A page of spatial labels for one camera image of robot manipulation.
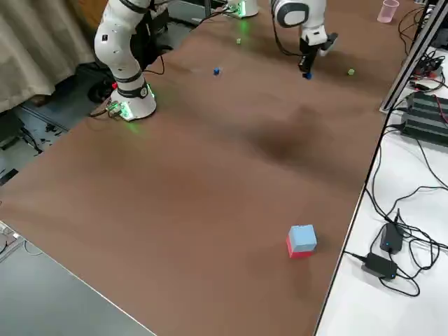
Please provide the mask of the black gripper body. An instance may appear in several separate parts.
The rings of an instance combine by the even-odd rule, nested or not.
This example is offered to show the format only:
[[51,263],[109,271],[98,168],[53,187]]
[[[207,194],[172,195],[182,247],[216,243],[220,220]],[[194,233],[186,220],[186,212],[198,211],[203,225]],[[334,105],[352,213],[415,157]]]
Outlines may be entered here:
[[311,45],[307,40],[301,38],[300,43],[300,52],[302,53],[302,61],[314,61],[316,58],[316,54],[318,52],[317,45]]

